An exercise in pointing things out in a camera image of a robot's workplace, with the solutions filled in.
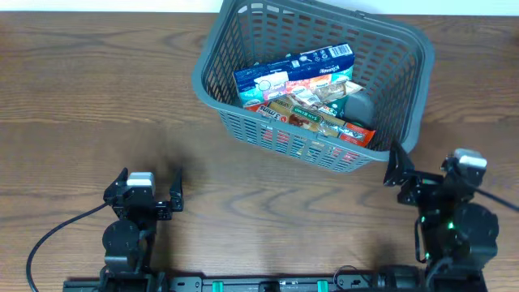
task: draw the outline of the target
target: snack package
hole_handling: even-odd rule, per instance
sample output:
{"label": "snack package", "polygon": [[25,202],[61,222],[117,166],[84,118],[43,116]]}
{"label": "snack package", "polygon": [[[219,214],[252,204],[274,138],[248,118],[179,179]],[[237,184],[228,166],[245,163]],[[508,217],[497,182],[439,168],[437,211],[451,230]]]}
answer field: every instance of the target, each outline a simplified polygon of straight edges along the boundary
{"label": "snack package", "polygon": [[331,84],[330,80],[320,78],[318,81],[319,87],[316,87],[316,83],[310,83],[308,81],[309,80],[299,80],[287,82],[286,96],[295,105],[300,105],[309,110],[320,110],[332,116],[337,116],[337,113],[330,113],[326,104],[363,89],[362,86],[351,81]]}
{"label": "snack package", "polygon": [[366,147],[375,134],[375,131],[368,131],[328,114],[294,105],[286,97],[272,101],[268,105],[258,105],[255,108],[257,113],[264,116],[287,122],[296,127],[337,137],[362,147]]}
{"label": "snack package", "polygon": [[302,100],[316,98],[305,106],[311,108],[316,104],[312,107],[316,109],[331,100],[320,101],[312,91],[351,80],[354,60],[354,53],[347,44],[334,45],[235,71],[234,82],[244,108],[283,97],[288,93],[288,84],[294,89],[298,84],[291,82],[302,82],[303,89],[310,92],[303,92],[301,96],[293,94]]}

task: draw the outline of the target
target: brand logo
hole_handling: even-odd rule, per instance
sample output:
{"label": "brand logo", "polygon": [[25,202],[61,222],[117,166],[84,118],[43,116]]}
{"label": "brand logo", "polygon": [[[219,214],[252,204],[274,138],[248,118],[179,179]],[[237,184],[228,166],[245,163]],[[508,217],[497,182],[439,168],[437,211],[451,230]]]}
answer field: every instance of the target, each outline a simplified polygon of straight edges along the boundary
{"label": "brand logo", "polygon": [[271,86],[270,90],[279,89],[279,88],[282,88],[283,86],[285,86],[285,84],[283,84],[283,83],[273,85],[273,86]]}
{"label": "brand logo", "polygon": [[308,119],[310,119],[313,122],[320,122],[321,121],[321,117],[319,115],[311,113],[309,111],[306,111],[304,108],[302,108],[300,106],[295,106],[292,109],[292,112],[294,114],[298,114],[298,115],[300,115],[300,116],[302,116],[304,118],[308,118]]}
{"label": "brand logo", "polygon": [[281,121],[283,120],[283,117],[285,117],[284,115],[279,114],[275,110],[270,109],[270,108],[266,107],[265,105],[260,106],[260,108],[258,110],[256,110],[256,112],[260,113],[266,117],[275,118],[276,120],[281,120]]}
{"label": "brand logo", "polygon": [[335,71],[339,71],[339,66],[335,66],[335,67],[331,67],[331,68],[328,68],[328,69],[321,69],[319,70],[319,73],[332,73],[332,72],[335,72]]}
{"label": "brand logo", "polygon": [[242,92],[241,93],[243,97],[255,97],[256,92],[255,90],[249,91],[249,92]]}

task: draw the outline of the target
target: wooden table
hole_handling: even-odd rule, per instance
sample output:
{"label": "wooden table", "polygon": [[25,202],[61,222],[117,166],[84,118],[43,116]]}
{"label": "wooden table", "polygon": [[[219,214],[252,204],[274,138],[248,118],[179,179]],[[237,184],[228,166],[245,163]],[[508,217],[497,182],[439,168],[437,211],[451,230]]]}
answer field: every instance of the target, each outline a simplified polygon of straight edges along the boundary
{"label": "wooden table", "polygon": [[[483,187],[519,197],[519,18],[398,16],[436,63],[412,158],[438,172],[457,147],[489,160]],[[191,90],[215,15],[0,14],[0,290],[27,291],[25,261],[58,223],[102,203],[122,167],[152,170],[164,194],[184,165],[186,210],[162,222],[156,268],[208,276],[333,273],[414,261],[415,208],[382,187],[386,165],[335,174],[231,139]],[[519,216],[499,215],[491,291],[519,290]],[[106,208],[36,254],[41,291],[95,277]]]}

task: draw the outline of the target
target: black cable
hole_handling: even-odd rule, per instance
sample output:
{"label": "black cable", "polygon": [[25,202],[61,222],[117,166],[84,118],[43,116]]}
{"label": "black cable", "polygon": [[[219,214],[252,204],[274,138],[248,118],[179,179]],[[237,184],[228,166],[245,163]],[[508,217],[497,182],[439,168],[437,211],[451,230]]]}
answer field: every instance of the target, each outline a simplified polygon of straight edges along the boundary
{"label": "black cable", "polygon": [[482,190],[482,189],[480,189],[480,188],[478,188],[476,186],[473,186],[473,185],[471,185],[469,183],[467,183],[467,185],[469,185],[469,187],[471,187],[474,191],[480,193],[481,195],[486,196],[488,199],[494,200],[495,202],[497,202],[499,204],[502,204],[504,207],[508,207],[508,208],[512,209],[513,211],[519,213],[519,207],[516,206],[515,204],[512,204],[512,203],[508,202],[507,200],[501,199],[500,197],[498,197],[496,195],[492,195],[488,191],[484,191],[484,190]]}
{"label": "black cable", "polygon": [[481,195],[484,195],[486,196],[488,199],[490,200],[494,200],[496,203],[499,203],[499,204],[502,204],[504,207],[507,207],[507,208],[510,208],[512,209],[513,211],[515,212],[518,212],[519,213],[519,206],[513,204],[513,203],[510,203],[508,202],[507,200],[505,199],[501,199],[500,197],[498,197],[497,195],[493,195],[491,193],[489,193],[488,191],[484,191],[482,189],[480,189],[479,187],[476,187],[475,185],[473,185],[472,183],[468,182],[465,178],[463,178],[461,176],[461,174],[458,174],[456,172],[453,172],[459,179],[461,179],[468,187],[470,187],[473,191],[476,191],[478,192],[479,194]]}
{"label": "black cable", "polygon": [[61,228],[65,227],[75,221],[78,221],[81,218],[85,218],[86,216],[91,215],[91,214],[103,209],[106,206],[108,206],[108,203],[104,203],[97,208],[94,208],[88,212],[78,215],[78,216],[76,216],[70,220],[67,220],[67,221],[63,222],[62,224],[54,227],[51,231],[49,231],[47,234],[45,234],[40,239],[40,241],[32,248],[32,251],[29,254],[29,257],[27,258],[27,265],[25,266],[25,274],[27,276],[27,282],[29,283],[29,286],[31,287],[32,292],[38,292],[38,289],[36,288],[36,285],[34,284],[34,280],[32,279],[32,273],[31,273],[32,259],[34,258],[34,255],[38,251],[38,248],[40,248],[40,246],[45,242],[45,240],[47,240],[52,234],[56,233],[56,231],[60,230]]}
{"label": "black cable", "polygon": [[453,264],[453,259],[450,257],[444,257],[441,260],[438,260],[436,262],[436,264],[434,264],[432,266],[431,271],[429,271],[429,273],[427,274],[427,277],[425,279],[425,287],[427,289],[431,288],[431,280],[434,277],[434,275],[436,275],[438,273],[438,271],[440,270],[440,268],[442,266],[444,266],[444,265],[450,266],[451,264]]}
{"label": "black cable", "polygon": [[[337,286],[337,288],[339,288],[340,290],[344,290],[344,288],[342,288],[342,287],[337,283],[337,274],[338,274],[340,271],[342,271],[344,268],[352,268],[352,269],[354,269],[355,271],[358,271],[357,268],[355,268],[354,266],[352,266],[352,265],[350,265],[350,264],[343,265],[343,266],[339,267],[339,268],[337,269],[337,271],[335,271],[335,273],[333,274],[333,284],[335,284],[335,286]],[[362,275],[362,274],[359,274],[359,275],[360,275],[360,277],[362,277],[362,279],[364,279],[364,281],[366,281],[367,285],[371,287],[371,282],[368,281],[368,280],[364,277],[364,275]]]}
{"label": "black cable", "polygon": [[419,263],[425,264],[427,259],[420,260],[420,235],[418,234],[418,224],[420,217],[414,222],[414,257]]}

